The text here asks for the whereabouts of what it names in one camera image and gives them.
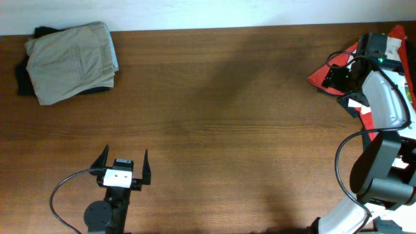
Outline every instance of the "stack of folded cloth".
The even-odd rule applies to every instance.
[[[114,87],[118,63],[110,32],[102,22],[56,30],[28,41],[25,47],[26,70],[41,105]],[[16,76],[19,82],[18,68]]]

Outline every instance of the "cable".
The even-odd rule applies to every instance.
[[[331,57],[336,55],[336,54],[341,54],[341,53],[346,53],[346,54],[352,55],[354,58],[352,60],[350,60],[350,62],[347,62],[344,66],[339,66],[339,67],[331,66],[330,65]],[[384,71],[379,67],[379,65],[375,61],[373,61],[373,60],[371,60],[371,59],[369,59],[365,56],[362,56],[362,55],[355,56],[355,54],[353,54],[351,52],[337,51],[337,52],[334,52],[334,53],[332,53],[331,55],[328,56],[328,59],[326,60],[326,65],[328,67],[332,68],[332,69],[341,69],[341,68],[345,68],[345,67],[349,66],[351,63],[353,63],[357,60],[366,60],[372,66],[372,68],[375,69],[376,71],[380,72],[380,74],[383,76],[383,78],[393,87],[393,90],[396,92],[401,104],[403,104],[405,114],[406,114],[406,121],[400,127],[384,127],[384,128],[378,128],[378,129],[369,129],[369,130],[360,131],[360,132],[351,134],[350,136],[345,138],[341,142],[341,144],[338,146],[337,153],[335,154],[335,176],[337,178],[338,184],[341,187],[341,189],[343,190],[343,192],[345,193],[345,195],[348,198],[350,198],[355,204],[357,204],[358,206],[363,208],[364,211],[367,214],[366,218],[364,220],[364,223],[362,223],[362,225],[360,225],[358,227],[358,229],[354,232],[354,234],[360,232],[365,227],[365,225],[367,224],[367,222],[369,221],[369,219],[372,215],[371,215],[370,210],[367,207],[365,207],[363,204],[361,204],[357,199],[355,199],[355,197],[353,197],[351,195],[351,193],[349,193],[349,191],[346,189],[346,187],[344,186],[344,183],[341,180],[341,176],[339,175],[339,156],[341,154],[342,148],[344,147],[344,145],[348,141],[350,141],[351,139],[353,139],[354,137],[357,137],[359,135],[364,135],[364,134],[368,134],[368,133],[377,133],[377,132],[381,132],[381,131],[399,131],[399,130],[402,130],[402,129],[405,129],[405,128],[409,127],[410,124],[411,124],[410,110],[409,110],[409,108],[406,104],[406,100],[404,99],[404,96],[402,95],[402,93],[398,89],[397,85],[394,82],[392,82],[392,80],[384,73]]]
[[[76,233],[78,233],[78,234],[82,234],[80,231],[78,231],[78,229],[76,229],[76,228],[74,228],[73,226],[71,226],[69,223],[67,223],[67,222],[65,222],[58,214],[57,214],[57,212],[55,211],[55,209],[53,208],[53,204],[52,204],[52,201],[53,201],[53,196],[55,195],[55,193],[57,192],[57,190],[59,189],[59,187],[61,186],[61,185],[63,185],[65,182],[67,182],[67,181],[69,181],[70,179],[72,179],[72,178],[74,178],[75,176],[79,176],[79,175],[82,175],[82,174],[85,174],[85,173],[89,173],[89,172],[97,172],[97,171],[102,171],[102,169],[98,169],[98,168],[95,168],[95,169],[87,169],[87,170],[83,170],[83,171],[80,171],[80,172],[77,172],[77,173],[75,173],[75,174],[72,174],[72,175],[70,175],[70,176],[68,176],[66,179],[64,179],[63,181],[61,181],[54,189],[53,189],[53,191],[52,191],[52,194],[51,194],[51,197],[49,198],[49,207],[51,208],[51,211],[52,211],[52,213],[53,213],[53,215],[61,222],[61,223],[63,223],[65,226],[67,226],[67,227],[69,227],[70,229],[72,229],[74,232],[76,232]]]

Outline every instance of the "white wall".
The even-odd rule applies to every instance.
[[[104,21],[111,31],[416,20],[416,0],[0,0],[0,35]]]

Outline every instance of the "red fabric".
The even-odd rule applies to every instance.
[[[400,56],[400,59],[402,61],[404,73],[406,76],[406,80],[408,82],[408,86],[410,89],[410,95],[412,100],[416,100],[416,96],[413,93],[414,84],[412,83],[410,79],[409,74],[409,65],[408,65],[408,57],[406,54],[406,42],[405,42],[405,32],[404,28],[401,25],[397,25],[393,30],[390,31],[389,37],[392,38],[398,38],[402,40],[402,45],[398,49],[397,53]],[[346,51],[353,52],[357,49],[358,43],[355,43],[353,46],[349,47]],[[343,66],[348,62],[348,58],[350,55],[347,54],[341,54],[336,56],[335,58],[330,60],[330,64],[336,64],[338,66]],[[319,68],[316,72],[314,72],[311,76],[308,77],[309,82],[312,83],[312,85],[315,85],[316,87],[324,90],[325,92],[329,94],[335,94],[335,95],[343,95],[342,92],[334,89],[334,88],[325,88],[322,86],[322,82],[325,79],[326,74],[329,72],[330,68],[327,65],[323,65],[321,68]],[[416,109],[416,101],[413,101],[413,108]],[[372,121],[371,112],[367,114],[359,114],[361,121],[363,122],[365,129],[374,129],[374,123]],[[375,137],[374,133],[369,134],[370,139],[373,140]]]

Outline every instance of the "tabletop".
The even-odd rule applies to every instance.
[[[71,233],[49,210],[53,188],[89,168],[148,149],[152,182],[132,192],[125,231],[260,233],[305,228],[344,197],[335,150],[359,131],[307,77],[361,34],[397,23],[112,32],[120,71],[109,92],[51,106],[17,96],[14,66],[29,36],[0,37],[0,233]],[[401,23],[416,40],[416,23]],[[341,155],[346,184],[362,152]],[[105,189],[82,175],[54,205],[86,233],[83,214]]]

